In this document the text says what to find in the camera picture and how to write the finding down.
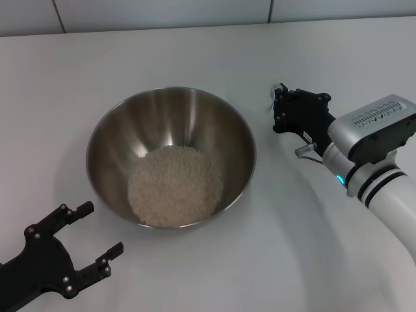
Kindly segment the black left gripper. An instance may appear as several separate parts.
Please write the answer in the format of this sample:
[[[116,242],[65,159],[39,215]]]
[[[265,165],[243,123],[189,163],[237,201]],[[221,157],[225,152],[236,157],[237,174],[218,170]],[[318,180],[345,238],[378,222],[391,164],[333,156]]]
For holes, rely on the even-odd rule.
[[[94,212],[87,201],[71,210],[61,204],[52,213],[25,230],[21,253],[1,265],[1,311],[17,311],[46,292],[72,299],[111,275],[110,261],[123,254],[122,242],[114,245],[94,263],[75,270],[71,257],[55,234]]]

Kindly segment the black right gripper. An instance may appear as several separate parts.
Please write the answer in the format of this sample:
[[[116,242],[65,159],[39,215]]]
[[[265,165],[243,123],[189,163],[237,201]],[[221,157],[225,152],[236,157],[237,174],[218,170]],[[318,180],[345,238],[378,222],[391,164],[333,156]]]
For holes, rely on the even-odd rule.
[[[316,153],[323,156],[332,143],[328,128],[335,118],[330,114],[328,103],[331,96],[327,93],[314,94],[301,89],[289,90],[283,83],[273,90],[274,126],[276,133],[287,132],[287,117],[299,130],[311,137]]]

